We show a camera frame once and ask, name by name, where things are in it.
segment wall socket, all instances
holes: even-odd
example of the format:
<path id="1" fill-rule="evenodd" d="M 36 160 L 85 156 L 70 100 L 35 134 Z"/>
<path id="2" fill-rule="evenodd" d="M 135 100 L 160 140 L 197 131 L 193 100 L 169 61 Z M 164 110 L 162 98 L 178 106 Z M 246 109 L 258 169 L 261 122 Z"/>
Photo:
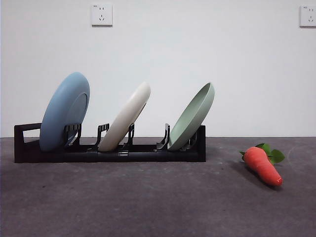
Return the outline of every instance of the wall socket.
<path id="1" fill-rule="evenodd" d="M 316 5 L 301 6 L 300 14 L 300 27 L 316 27 Z"/>
<path id="2" fill-rule="evenodd" d="M 91 6 L 91 25 L 112 26 L 112 4 L 94 4 Z"/>

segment green leaf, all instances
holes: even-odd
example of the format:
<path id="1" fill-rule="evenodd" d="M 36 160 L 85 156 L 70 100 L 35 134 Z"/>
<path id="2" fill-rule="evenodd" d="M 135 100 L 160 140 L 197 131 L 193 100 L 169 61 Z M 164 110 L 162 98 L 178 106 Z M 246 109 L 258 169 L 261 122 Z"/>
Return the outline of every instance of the green leaf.
<path id="1" fill-rule="evenodd" d="M 270 149 L 269 144 L 261 143 L 261 144 L 257 145 L 256 147 L 261 148 L 262 150 L 264 150 L 266 152 L 267 156 L 271 155 L 271 149 Z"/>
<path id="2" fill-rule="evenodd" d="M 242 154 L 242 160 L 244 161 L 245 159 L 243 158 L 245 155 L 245 152 L 239 151 L 240 154 Z"/>
<path id="3" fill-rule="evenodd" d="M 272 158 L 271 157 L 268 157 L 268 159 L 269 159 L 269 161 L 271 162 L 271 164 L 272 165 L 274 165 L 275 164 L 275 162 L 272 160 Z"/>
<path id="4" fill-rule="evenodd" d="M 280 163 L 285 158 L 285 155 L 279 150 L 272 150 L 271 155 L 272 157 L 270 158 L 270 160 L 273 163 Z"/>

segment dish rack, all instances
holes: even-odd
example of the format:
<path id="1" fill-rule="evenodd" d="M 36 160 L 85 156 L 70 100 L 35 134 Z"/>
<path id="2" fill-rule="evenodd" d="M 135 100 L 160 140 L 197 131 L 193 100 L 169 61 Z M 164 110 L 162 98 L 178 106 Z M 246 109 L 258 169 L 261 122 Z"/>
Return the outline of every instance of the dish rack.
<path id="1" fill-rule="evenodd" d="M 77 132 L 73 143 L 62 146 L 52 152 L 43 152 L 40 141 L 24 141 L 24 131 L 40 129 L 41 123 L 14 126 L 14 162 L 42 163 L 42 162 L 134 162 L 134 161 L 194 161 L 205 162 L 205 126 L 201 125 L 192 138 L 178 151 L 168 151 L 170 126 L 165 125 L 164 138 L 161 142 L 147 144 L 133 144 L 135 125 L 128 128 L 128 140 L 110 152 L 99 152 L 98 145 L 101 133 L 107 131 L 110 124 L 98 126 L 98 136 L 95 144 L 80 144 L 81 124 L 70 124 L 64 127 L 64 144 L 69 139 L 70 132 Z"/>

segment carrot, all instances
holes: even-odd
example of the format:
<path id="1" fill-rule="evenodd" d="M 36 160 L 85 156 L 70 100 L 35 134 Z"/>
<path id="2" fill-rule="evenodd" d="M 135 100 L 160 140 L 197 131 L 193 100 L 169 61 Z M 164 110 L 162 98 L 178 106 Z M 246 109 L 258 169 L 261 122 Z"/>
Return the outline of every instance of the carrot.
<path id="1" fill-rule="evenodd" d="M 259 144 L 256 147 L 249 148 L 243 155 L 243 160 L 260 178 L 267 184 L 272 186 L 280 186 L 283 182 L 281 176 L 273 166 L 274 163 L 281 162 L 284 155 L 278 151 L 270 152 L 268 144 Z"/>

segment cream plate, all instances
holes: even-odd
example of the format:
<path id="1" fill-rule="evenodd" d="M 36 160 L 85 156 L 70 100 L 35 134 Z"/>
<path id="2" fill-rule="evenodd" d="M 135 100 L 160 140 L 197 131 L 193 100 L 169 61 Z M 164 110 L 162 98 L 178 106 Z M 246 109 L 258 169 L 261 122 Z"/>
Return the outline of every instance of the cream plate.
<path id="1" fill-rule="evenodd" d="M 114 150 L 128 132 L 128 127 L 136 121 L 150 96 L 150 86 L 143 82 L 129 98 L 117 115 L 99 146 L 100 152 Z"/>

